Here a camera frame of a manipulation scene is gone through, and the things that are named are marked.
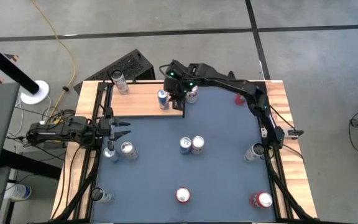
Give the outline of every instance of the yellow cable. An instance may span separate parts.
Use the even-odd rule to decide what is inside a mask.
[[[32,4],[35,6],[35,8],[37,8],[37,10],[41,13],[41,15],[42,15],[42,17],[45,19],[45,21],[47,21],[48,25],[50,26],[50,28],[51,28],[52,31],[53,31],[53,34],[55,34],[55,38],[56,38],[57,42],[59,42],[59,44],[61,44],[61,45],[66,49],[67,53],[70,55],[71,62],[73,63],[73,76],[71,77],[71,80],[70,80],[70,81],[67,83],[67,85],[66,85],[66,86],[68,87],[69,85],[71,85],[71,83],[73,82],[73,80],[74,80],[75,77],[76,77],[77,65],[76,65],[76,63],[75,63],[74,57],[73,57],[73,55],[71,54],[70,50],[66,47],[66,45],[63,44],[63,43],[59,40],[59,37],[58,37],[58,35],[57,35],[57,33],[56,33],[55,28],[53,28],[53,25],[50,23],[50,21],[49,21],[48,18],[45,16],[45,14],[42,12],[42,10],[38,7],[37,3],[35,3],[34,0],[31,0],[31,2],[32,2]],[[50,116],[52,116],[52,115],[54,114],[54,112],[56,111],[57,106],[59,105],[60,101],[62,100],[64,94],[65,94],[65,91],[63,90],[63,91],[62,91],[62,94],[60,94],[59,99],[57,100],[55,106],[53,107],[53,110],[52,110],[52,112],[50,113]]]

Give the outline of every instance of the wooden table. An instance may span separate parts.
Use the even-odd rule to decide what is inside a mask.
[[[163,81],[162,80],[160,80],[160,81],[152,80],[152,81],[138,81],[138,82],[153,82],[153,83],[161,82],[161,85],[162,85]],[[283,82],[281,80],[269,80],[269,81],[265,81],[265,82],[266,82],[267,94],[269,97],[270,104],[283,116],[284,119],[286,119],[289,123],[293,124],[290,107],[288,105],[287,94],[285,93]],[[92,117],[93,106],[94,106],[94,101],[96,98],[96,89],[97,89],[98,83],[99,83],[99,81],[83,82],[83,87],[81,90],[81,95],[78,100],[78,106],[77,106],[77,110],[76,110],[77,116],[85,116],[87,118]],[[135,95],[135,94],[137,95],[137,97],[134,97],[134,100],[138,97],[141,97],[145,93],[147,94],[148,92],[154,92],[154,94],[156,93],[156,91],[154,89],[150,90],[149,88],[153,88],[153,87],[151,87],[151,85],[147,85],[147,84],[136,85],[136,91],[132,90],[132,92],[131,92],[133,95]],[[113,105],[115,116],[125,116],[126,108],[129,106],[128,101],[121,101],[121,100],[119,100],[119,98],[116,99],[113,97],[112,105]],[[156,108],[156,110],[154,111],[153,106],[147,107],[146,110],[148,110],[148,112],[152,113],[152,114],[153,113],[168,113],[168,114],[163,114],[163,115],[167,115],[167,116],[177,115],[177,114],[175,114],[175,113],[177,113],[177,111],[176,112],[175,111],[161,112],[161,110],[159,108]],[[276,121],[277,125],[281,126],[283,129],[289,128],[289,125],[287,125],[279,116],[277,116],[274,113],[274,111],[272,113],[273,113],[273,118]],[[286,139],[284,144],[286,144],[287,146],[290,146],[293,149],[300,152],[300,147],[299,147],[297,140],[287,140]],[[67,189],[68,176],[69,176],[69,171],[70,171],[69,170],[70,163],[73,160],[73,155],[77,148],[78,148],[77,143],[71,142],[68,144],[66,159],[65,159],[65,163],[68,165],[66,165],[65,169],[62,170],[62,172],[65,172],[65,183],[64,183],[65,188],[63,191],[62,202],[60,203],[60,206],[57,208],[60,196],[62,194],[63,175],[61,175],[58,189],[56,192],[55,203],[53,205],[53,210],[52,210],[52,213],[53,213],[56,209],[58,209],[55,216],[58,216],[59,214],[61,214],[63,209],[66,207],[67,194],[68,194],[68,200],[70,202],[72,197],[76,194],[76,192],[78,190],[78,186],[79,186],[79,182],[80,182],[80,175],[81,175],[81,170],[82,170],[82,165],[83,165],[83,160],[84,160],[84,155],[85,155],[84,149],[80,149],[77,152],[76,157],[74,158],[73,168],[72,168],[72,172],[71,172],[70,189]],[[308,213],[312,217],[317,217],[316,210],[314,208],[313,198],[312,198],[311,192],[310,192],[308,177],[306,175],[305,166],[302,162],[302,159],[299,158],[293,152],[287,150],[285,147],[280,150],[280,155],[282,158],[283,169],[284,169],[285,178],[287,180],[287,187],[288,187],[289,191],[294,196],[296,201],[303,207],[303,209],[305,210],[306,213]],[[93,152],[93,154],[91,154],[91,159],[89,160],[88,172],[90,171],[90,168],[92,167],[92,164],[93,164],[92,158],[93,157],[94,157],[94,152]],[[285,218],[285,217],[287,217],[287,214],[285,212],[283,196],[277,187],[276,187],[276,189],[277,189],[277,195],[278,195],[278,199],[279,199],[280,212],[282,214],[282,217]],[[80,218],[85,217],[88,199],[89,199],[89,189],[85,192],[83,199],[82,199],[81,209],[80,209]]]

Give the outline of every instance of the white can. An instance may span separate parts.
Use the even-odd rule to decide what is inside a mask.
[[[196,136],[193,138],[193,142],[191,143],[191,153],[194,155],[199,155],[203,153],[204,147],[204,139],[201,136]]]
[[[91,200],[94,202],[108,203],[114,200],[114,194],[108,194],[100,187],[95,187],[91,192]]]
[[[246,153],[244,153],[244,160],[246,162],[252,162],[256,158],[260,158],[265,153],[265,148],[261,143],[252,145]]]
[[[26,200],[31,195],[31,187],[22,184],[7,183],[4,199]]]
[[[187,103],[196,103],[198,94],[198,86],[194,86],[193,89],[186,93]]]
[[[137,148],[130,142],[124,142],[121,145],[121,152],[127,159],[137,159],[139,157]]]
[[[121,71],[119,70],[113,71],[111,74],[111,80],[118,88],[120,94],[126,95],[129,93],[128,84],[125,81],[124,74]]]

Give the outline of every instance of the black pole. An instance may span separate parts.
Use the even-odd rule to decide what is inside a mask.
[[[40,87],[30,77],[28,77],[22,70],[16,67],[5,55],[0,53],[0,70],[11,77],[20,86],[25,88],[31,94],[36,94]]]
[[[3,149],[0,156],[0,166],[31,172],[33,174],[59,179],[61,168],[30,159],[26,156]]]

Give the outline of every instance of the black floor stripe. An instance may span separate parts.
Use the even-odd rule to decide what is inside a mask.
[[[105,34],[76,34],[76,35],[59,35],[59,39],[95,39],[95,38],[113,38],[113,37],[148,37],[161,35],[191,35],[191,34],[237,34],[252,32],[251,28],[225,28],[225,29],[194,29],[194,30],[162,30],[162,31],[145,31],[145,32],[121,32]],[[0,37],[2,41],[29,41],[29,40],[55,40],[54,35],[28,36],[28,37]]]
[[[306,26],[306,27],[266,27],[258,28],[258,32],[293,32],[293,31],[318,31],[318,30],[351,30],[358,29],[358,25],[341,26]]]
[[[258,53],[258,58],[259,58],[259,62],[261,65],[262,73],[266,80],[270,80],[271,77],[269,74],[269,69],[267,68],[267,62],[266,62],[266,58],[265,58],[264,48],[262,47],[262,41],[260,41],[258,27],[256,24],[255,14],[254,14],[254,10],[252,8],[251,1],[246,0],[246,4],[247,4],[248,16],[249,16],[249,20],[251,23],[252,34],[254,35],[256,51]]]

